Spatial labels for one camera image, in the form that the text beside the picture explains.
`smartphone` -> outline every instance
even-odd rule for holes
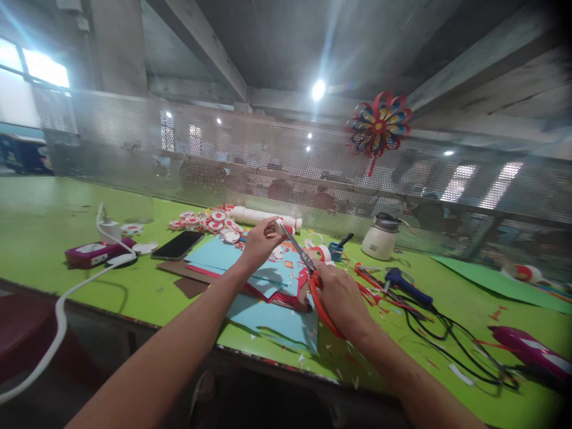
[[[204,237],[202,232],[183,231],[174,239],[151,253],[152,259],[181,260]]]

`green table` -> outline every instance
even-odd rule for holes
[[[149,197],[67,178],[0,179],[0,278],[60,295],[101,270],[101,267],[89,271],[68,270],[64,264],[66,249],[97,240],[95,214],[100,201],[105,202],[110,215],[122,222],[126,217],[136,216],[141,210],[139,207],[149,203]],[[153,207],[155,222],[146,225],[143,235],[136,237],[136,241],[165,243],[173,237],[173,232],[167,229],[168,221],[177,218],[180,212],[193,209],[159,199],[153,199]],[[300,242],[306,235],[304,231]],[[494,296],[424,254],[406,251],[403,255],[394,254],[392,261],[381,262],[365,256],[358,243],[348,243],[346,253],[364,265],[402,268],[415,278],[419,288],[433,296],[442,313],[467,327],[479,339],[493,341],[487,329],[488,324],[494,323],[489,315],[503,305],[508,310],[502,312],[499,324],[527,331],[570,358],[567,333],[571,318],[568,316]],[[102,312],[163,326],[189,305],[189,300],[173,285],[179,277],[156,269],[156,265],[157,261],[141,257],[137,264],[111,271],[74,293],[71,299]],[[473,387],[467,386],[449,370],[450,362],[443,355],[409,331],[404,314],[391,310],[388,303],[383,306],[390,309],[390,313],[384,313],[385,320],[377,307],[368,307],[372,317],[487,424],[504,428],[539,427],[561,404],[557,394],[527,381],[522,383],[520,393],[504,389],[500,397],[495,386],[479,381]],[[468,361],[452,340],[444,345],[462,362]],[[250,332],[230,323],[224,325],[217,346],[269,359],[263,362],[272,364],[274,361],[276,365],[305,372],[308,377],[337,380],[346,388],[353,389],[352,381],[359,377],[359,390],[391,394],[369,363],[323,326],[319,329],[319,356],[304,353],[305,359],[301,363],[300,352],[284,350],[263,337],[251,339]],[[507,365],[518,363],[509,352],[489,349],[495,358]]]

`electric kettle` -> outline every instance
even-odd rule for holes
[[[362,241],[362,252],[375,259],[388,260],[395,247],[397,229],[401,219],[379,212]]]

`paper pinwheel ornament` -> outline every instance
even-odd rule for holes
[[[390,91],[375,97],[374,105],[363,102],[356,107],[356,116],[346,123],[346,131],[353,133],[347,146],[354,155],[364,154],[372,158],[368,176],[374,172],[375,161],[385,150],[401,146],[402,136],[411,130],[407,121],[411,109],[405,108],[407,96],[392,98]]]

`white charging cable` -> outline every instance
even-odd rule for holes
[[[116,243],[122,245],[125,249],[127,249],[127,251],[129,251],[133,255],[133,258],[131,258],[131,260],[135,259],[137,257],[137,255],[135,254],[133,249],[126,246],[121,240],[119,240],[119,241],[116,240],[115,238],[113,238],[111,235],[107,234],[106,232],[104,232],[100,228],[100,217],[101,217],[102,210],[103,210],[103,203],[100,204],[100,208],[97,211],[97,217],[95,218],[95,227],[97,228],[97,230],[101,234],[103,234],[107,238],[109,238],[111,240],[110,243],[116,242]],[[66,318],[66,313],[64,311],[64,303],[66,302],[66,299],[68,298],[68,296],[73,294],[76,290],[84,287],[87,283],[91,282],[92,280],[95,280],[98,277],[104,275],[106,272],[111,271],[112,269],[117,267],[117,265],[121,265],[122,263],[125,263],[125,262],[128,262],[128,261],[123,260],[123,261],[121,261],[120,264],[111,265],[111,266],[105,268],[104,270],[98,272],[96,275],[88,278],[85,281],[82,281],[78,285],[75,285],[73,288],[69,289],[66,293],[64,293],[60,297],[60,299],[57,300],[57,302],[55,303],[55,318],[56,318],[56,321],[58,324],[58,330],[55,333],[54,341],[52,341],[52,344],[50,345],[50,347],[48,348],[48,350],[46,351],[46,353],[44,354],[44,356],[42,357],[42,359],[40,360],[40,362],[38,363],[36,368],[32,371],[32,373],[30,375],[28,375],[28,377],[24,381],[22,381],[22,383],[20,383],[16,387],[14,387],[12,390],[9,390],[6,393],[0,394],[0,405],[2,405],[3,403],[6,403],[9,400],[15,398],[20,393],[25,391],[25,389],[30,387],[30,385],[38,379],[38,377],[44,372],[44,370],[48,367],[49,363],[52,361],[52,358],[54,357],[54,355],[58,351],[58,348],[60,347],[61,342],[64,340],[64,337],[66,336],[67,318]]]

